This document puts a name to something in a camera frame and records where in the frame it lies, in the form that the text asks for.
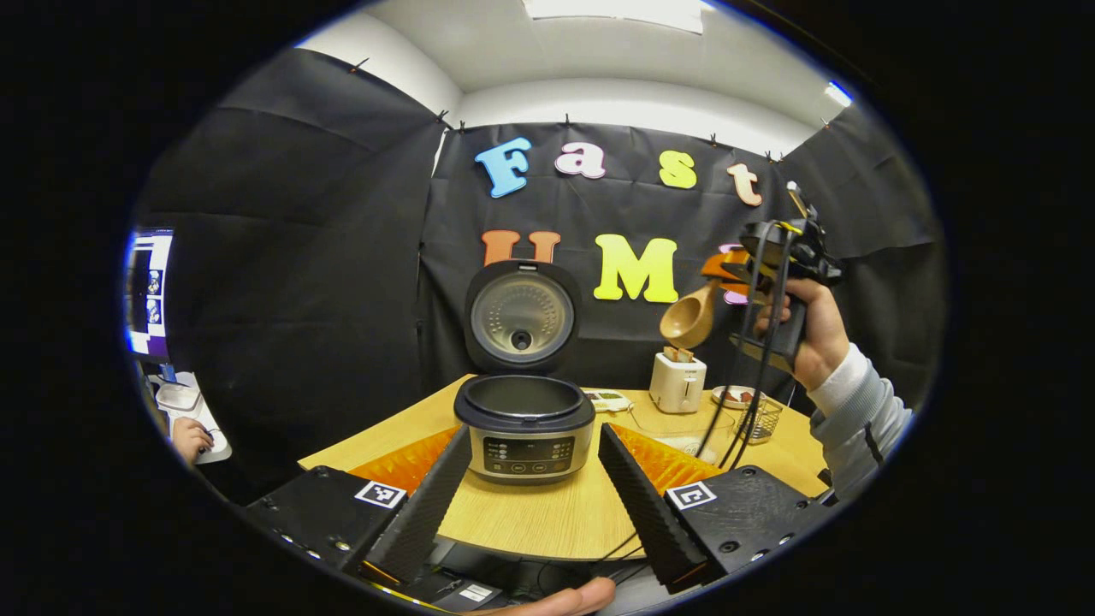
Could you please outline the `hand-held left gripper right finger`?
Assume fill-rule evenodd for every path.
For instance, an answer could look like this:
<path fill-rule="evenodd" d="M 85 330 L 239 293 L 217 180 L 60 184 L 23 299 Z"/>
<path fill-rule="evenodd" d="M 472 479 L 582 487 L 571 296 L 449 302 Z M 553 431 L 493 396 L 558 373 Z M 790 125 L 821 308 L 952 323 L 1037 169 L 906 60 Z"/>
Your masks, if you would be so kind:
<path fill-rule="evenodd" d="M 835 513 L 756 465 L 719 470 L 624 426 L 600 429 L 598 460 L 670 594 L 741 578 Z"/>

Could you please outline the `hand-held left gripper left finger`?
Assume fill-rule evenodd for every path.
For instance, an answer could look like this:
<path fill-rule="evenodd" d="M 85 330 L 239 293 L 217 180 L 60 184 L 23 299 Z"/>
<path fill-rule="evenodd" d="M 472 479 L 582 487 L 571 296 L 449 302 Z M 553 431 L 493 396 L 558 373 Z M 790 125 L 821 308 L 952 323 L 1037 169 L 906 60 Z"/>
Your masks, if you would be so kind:
<path fill-rule="evenodd" d="M 468 426 L 435 435 L 420 480 L 316 465 L 244 507 L 247 521 L 326 568 L 404 586 L 433 550 L 471 461 Z"/>

